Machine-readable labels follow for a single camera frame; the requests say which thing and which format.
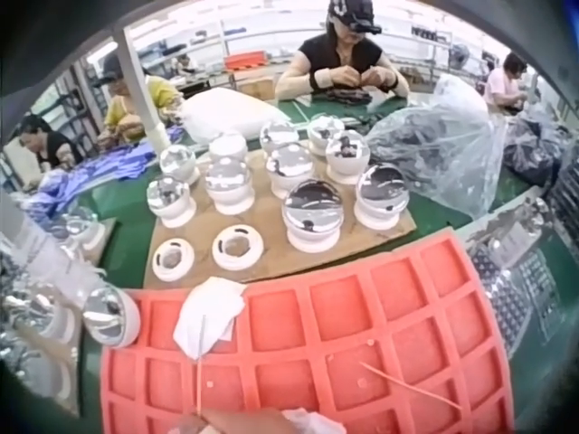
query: white tissue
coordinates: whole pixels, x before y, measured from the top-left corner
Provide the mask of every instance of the white tissue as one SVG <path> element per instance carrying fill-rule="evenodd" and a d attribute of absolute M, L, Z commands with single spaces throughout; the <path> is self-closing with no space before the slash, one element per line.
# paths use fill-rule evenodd
<path fill-rule="evenodd" d="M 217 341 L 231 341 L 234 319 L 245 307 L 245 288 L 246 285 L 226 278 L 211 277 L 191 291 L 173 332 L 173 339 L 187 356 L 197 360 L 209 353 Z"/>
<path fill-rule="evenodd" d="M 334 422 L 319 413 L 304 409 L 285 410 L 283 416 L 294 424 L 299 434 L 346 434 L 341 423 Z"/>

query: white cloth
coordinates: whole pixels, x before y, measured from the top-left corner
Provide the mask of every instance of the white cloth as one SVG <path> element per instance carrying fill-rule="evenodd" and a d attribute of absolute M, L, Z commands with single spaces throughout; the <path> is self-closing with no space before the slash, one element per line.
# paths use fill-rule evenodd
<path fill-rule="evenodd" d="M 197 360 L 217 341 L 232 339 L 234 319 L 245 307 L 245 288 L 226 278 L 211 277 L 191 291 L 173 332 L 173 339 L 187 356 Z"/>
<path fill-rule="evenodd" d="M 485 85 L 484 100 L 490 105 L 495 105 L 493 94 L 500 94 L 505 96 L 518 94 L 518 82 L 507 77 L 505 70 L 502 67 L 495 68 L 487 79 Z"/>

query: hand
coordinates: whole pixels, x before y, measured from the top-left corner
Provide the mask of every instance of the hand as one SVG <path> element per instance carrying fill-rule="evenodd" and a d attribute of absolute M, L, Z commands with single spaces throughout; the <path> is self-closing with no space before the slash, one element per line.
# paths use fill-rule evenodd
<path fill-rule="evenodd" d="M 117 144 L 117 136 L 110 130 L 105 129 L 97 137 L 97 148 L 100 152 L 105 152 Z"/>
<path fill-rule="evenodd" d="M 38 188 L 38 186 L 40 185 L 40 182 L 42 181 L 43 177 L 40 176 L 38 178 L 34 178 L 31 179 L 28 184 L 26 184 L 23 188 L 23 190 L 28 193 L 31 192 L 32 190 L 36 190 Z"/>
<path fill-rule="evenodd" d="M 123 119 L 120 120 L 117 125 L 117 133 L 123 134 L 128 129 L 133 129 L 135 127 L 142 127 L 143 122 L 141 118 L 137 115 L 127 114 Z"/>
<path fill-rule="evenodd" d="M 189 416 L 179 428 L 171 429 L 167 434 L 198 434 L 207 425 L 220 434 L 298 434 L 293 424 L 277 410 L 204 410 L 202 417 Z"/>
<path fill-rule="evenodd" d="M 329 72 L 332 77 L 332 83 L 342 84 L 350 88 L 357 88 L 360 86 L 360 73 L 351 66 L 340 66 L 334 68 Z"/>
<path fill-rule="evenodd" d="M 371 66 L 362 74 L 362 86 L 374 86 L 380 89 L 384 85 L 392 85 L 396 81 L 396 73 L 382 66 Z"/>

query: silicone mold compartment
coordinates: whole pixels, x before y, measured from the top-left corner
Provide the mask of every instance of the silicone mold compartment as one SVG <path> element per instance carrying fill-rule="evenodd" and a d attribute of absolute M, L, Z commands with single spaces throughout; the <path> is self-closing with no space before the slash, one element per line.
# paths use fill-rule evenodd
<path fill-rule="evenodd" d="M 172 334 L 187 291 L 134 291 L 137 342 L 107 349 L 107 434 L 166 434 L 202 404 L 315 410 L 351 434 L 481 433 L 514 428 L 508 360 L 476 270 L 452 231 L 392 253 L 251 284 L 231 342 L 203 380 Z M 367 363 L 461 410 L 368 371 Z"/>

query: bracelet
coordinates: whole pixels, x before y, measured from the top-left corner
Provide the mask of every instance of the bracelet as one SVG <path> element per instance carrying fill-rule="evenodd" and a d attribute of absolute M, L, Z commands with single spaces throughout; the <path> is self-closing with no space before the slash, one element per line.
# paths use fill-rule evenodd
<path fill-rule="evenodd" d="M 318 85 L 318 81 L 316 80 L 316 73 L 314 71 L 309 73 L 309 86 L 311 86 L 311 88 L 317 92 L 318 90 L 321 90 L 321 88 Z"/>
<path fill-rule="evenodd" d="M 392 83 L 390 86 L 382 85 L 380 90 L 384 93 L 388 93 L 389 91 L 394 90 L 397 87 L 398 87 L 398 72 L 394 72 L 394 83 Z"/>

